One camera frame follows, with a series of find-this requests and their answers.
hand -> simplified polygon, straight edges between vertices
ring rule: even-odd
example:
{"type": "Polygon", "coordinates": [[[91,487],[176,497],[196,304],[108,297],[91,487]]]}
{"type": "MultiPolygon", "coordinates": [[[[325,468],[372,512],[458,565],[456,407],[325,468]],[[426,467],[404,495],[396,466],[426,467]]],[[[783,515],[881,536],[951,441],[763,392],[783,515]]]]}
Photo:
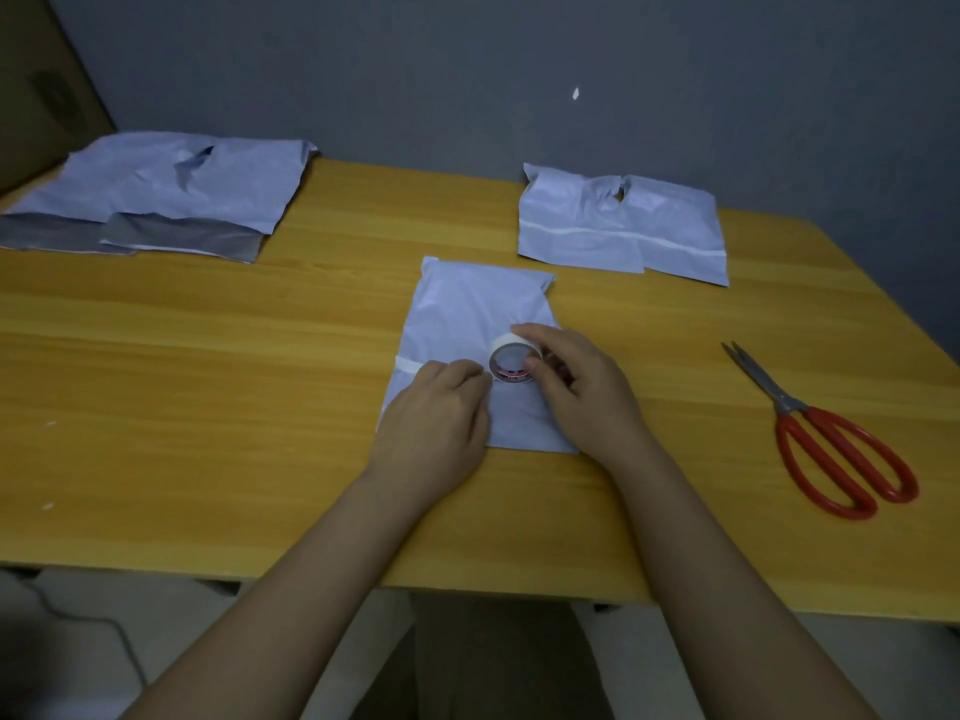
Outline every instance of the hand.
{"type": "Polygon", "coordinates": [[[613,472],[649,434],[630,382],[589,338],[538,323],[512,327],[540,344],[543,361],[527,360],[559,428],[574,445],[613,472]]]}
{"type": "Polygon", "coordinates": [[[493,377],[473,361],[428,361],[380,420],[366,475],[388,481],[428,510],[483,460],[493,377]]]}

gray wall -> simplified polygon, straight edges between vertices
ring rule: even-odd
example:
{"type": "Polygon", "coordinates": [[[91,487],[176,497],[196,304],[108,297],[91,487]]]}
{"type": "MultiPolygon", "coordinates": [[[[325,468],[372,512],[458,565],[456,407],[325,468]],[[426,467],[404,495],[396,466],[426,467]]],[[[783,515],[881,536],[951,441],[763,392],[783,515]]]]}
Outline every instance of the gray wall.
{"type": "Polygon", "coordinates": [[[960,357],[958,0],[51,3],[121,129],[701,187],[813,220],[960,357]]]}

pants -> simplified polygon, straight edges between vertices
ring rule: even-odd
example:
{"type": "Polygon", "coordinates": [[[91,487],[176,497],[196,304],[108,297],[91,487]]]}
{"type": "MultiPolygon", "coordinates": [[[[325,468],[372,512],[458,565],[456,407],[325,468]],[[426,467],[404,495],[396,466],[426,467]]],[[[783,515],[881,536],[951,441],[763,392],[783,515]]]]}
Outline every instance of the pants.
{"type": "Polygon", "coordinates": [[[414,595],[414,626],[353,720],[613,720],[569,604],[414,595]]]}

forearm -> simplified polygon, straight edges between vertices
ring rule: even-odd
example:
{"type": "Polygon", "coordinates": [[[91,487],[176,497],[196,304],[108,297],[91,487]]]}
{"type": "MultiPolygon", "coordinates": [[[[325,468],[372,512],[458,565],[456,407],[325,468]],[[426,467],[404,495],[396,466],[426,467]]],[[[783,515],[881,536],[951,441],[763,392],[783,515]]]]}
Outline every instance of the forearm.
{"type": "Polygon", "coordinates": [[[652,435],[640,434],[611,474],[707,717],[877,717],[652,435]]]}
{"type": "Polygon", "coordinates": [[[295,718],[424,509],[364,475],[127,711],[295,718]]]}

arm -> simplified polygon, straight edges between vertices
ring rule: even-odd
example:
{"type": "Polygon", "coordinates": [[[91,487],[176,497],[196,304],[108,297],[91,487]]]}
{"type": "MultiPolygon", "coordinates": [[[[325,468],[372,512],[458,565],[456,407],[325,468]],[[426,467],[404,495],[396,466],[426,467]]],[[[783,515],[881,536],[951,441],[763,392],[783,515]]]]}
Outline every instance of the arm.
{"type": "Polygon", "coordinates": [[[564,434],[623,495],[647,580],[706,717],[876,719],[647,429],[617,363],[575,331],[513,330],[545,347],[545,361],[528,368],[564,434]]]}
{"type": "Polygon", "coordinates": [[[384,412],[363,474],[124,718],[300,717],[404,539],[483,459],[490,378],[426,363],[384,412]]]}

